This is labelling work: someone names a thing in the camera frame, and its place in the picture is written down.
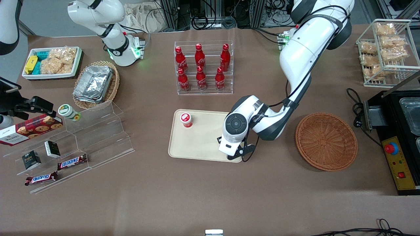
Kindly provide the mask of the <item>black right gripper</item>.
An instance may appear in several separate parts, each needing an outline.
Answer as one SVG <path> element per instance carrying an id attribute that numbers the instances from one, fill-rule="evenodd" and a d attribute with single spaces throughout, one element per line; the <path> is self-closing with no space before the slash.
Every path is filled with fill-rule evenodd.
<path id="1" fill-rule="evenodd" d="M 29 114 L 34 113 L 53 114 L 54 104 L 39 97 L 33 96 L 27 104 L 22 103 L 22 96 L 19 90 L 22 88 L 16 83 L 0 78 L 0 113 L 8 113 L 10 117 L 17 117 L 22 120 L 28 120 Z"/>

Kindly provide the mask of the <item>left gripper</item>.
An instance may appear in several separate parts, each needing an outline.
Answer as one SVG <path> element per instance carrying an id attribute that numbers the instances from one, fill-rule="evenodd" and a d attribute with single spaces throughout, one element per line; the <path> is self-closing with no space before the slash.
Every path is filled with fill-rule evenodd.
<path id="1" fill-rule="evenodd" d="M 244 147 L 240 146 L 243 139 L 245 138 L 245 132 L 241 134 L 231 134 L 224 132 L 221 137 L 219 151 L 227 155 L 228 160 L 234 160 L 238 157 L 241 158 L 242 162 L 247 162 L 256 150 L 256 145 L 250 144 Z M 244 159 L 245 155 L 250 154 L 248 159 Z"/>

